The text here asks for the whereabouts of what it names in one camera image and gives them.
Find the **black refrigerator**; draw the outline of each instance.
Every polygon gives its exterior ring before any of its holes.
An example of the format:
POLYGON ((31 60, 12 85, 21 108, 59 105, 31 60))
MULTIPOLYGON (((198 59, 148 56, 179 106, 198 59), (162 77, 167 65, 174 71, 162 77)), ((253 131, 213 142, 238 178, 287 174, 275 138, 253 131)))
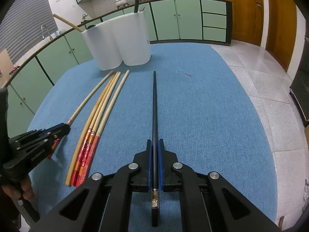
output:
POLYGON ((305 46, 296 76, 290 87, 304 126, 309 124, 309 23, 306 22, 305 46))

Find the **cooking pot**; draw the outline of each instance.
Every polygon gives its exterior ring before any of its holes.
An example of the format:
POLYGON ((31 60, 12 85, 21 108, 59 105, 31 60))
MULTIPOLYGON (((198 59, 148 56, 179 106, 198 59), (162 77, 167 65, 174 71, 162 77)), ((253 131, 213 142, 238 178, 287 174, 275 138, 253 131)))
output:
POLYGON ((127 5, 128 4, 128 0, 116 0, 115 4, 119 8, 121 6, 127 5))

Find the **sink faucet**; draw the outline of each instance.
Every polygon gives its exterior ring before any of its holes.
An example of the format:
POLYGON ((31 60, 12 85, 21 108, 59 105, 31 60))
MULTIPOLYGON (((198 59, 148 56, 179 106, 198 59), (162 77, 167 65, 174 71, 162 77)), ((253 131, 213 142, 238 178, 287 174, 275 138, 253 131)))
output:
POLYGON ((42 38, 43 38, 43 39, 45 39, 45 37, 44 37, 44 33, 43 33, 43 27, 45 27, 45 28, 46 28, 47 33, 48 33, 48 35, 49 35, 49 39, 50 39, 50 40, 52 40, 53 38, 52 38, 52 36, 50 35, 49 30, 48 30, 48 27, 47 27, 45 24, 43 24, 43 25, 41 26, 42 36, 43 36, 42 38))

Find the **human hand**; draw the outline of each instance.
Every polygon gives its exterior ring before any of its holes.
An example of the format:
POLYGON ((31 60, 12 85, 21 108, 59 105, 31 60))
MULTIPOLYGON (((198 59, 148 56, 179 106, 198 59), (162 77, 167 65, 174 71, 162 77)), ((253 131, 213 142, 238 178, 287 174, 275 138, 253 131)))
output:
MULTIPOLYGON (((23 197, 28 201, 34 201, 34 192, 31 186, 31 180, 29 175, 20 182, 21 188, 23 189, 23 197)), ((3 191, 11 198, 20 198, 21 192, 19 192, 14 186, 6 184, 2 185, 3 191)))

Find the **silver bolt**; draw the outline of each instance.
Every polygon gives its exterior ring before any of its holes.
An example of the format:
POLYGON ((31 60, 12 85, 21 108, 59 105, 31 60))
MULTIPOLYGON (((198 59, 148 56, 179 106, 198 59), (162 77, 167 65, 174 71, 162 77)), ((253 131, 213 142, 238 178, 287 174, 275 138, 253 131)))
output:
POLYGON ((138 165, 136 163, 131 163, 131 164, 129 164, 129 168, 134 170, 134 169, 138 168, 138 165))
POLYGON ((180 169, 180 168, 182 168, 182 164, 180 162, 175 162, 173 164, 173 167, 176 168, 176 169, 180 169))
POLYGON ((209 176, 214 180, 219 178, 219 174, 217 172, 211 172, 209 176))
POLYGON ((95 181, 99 180, 102 178, 102 175, 100 173, 94 173, 91 178, 95 181))

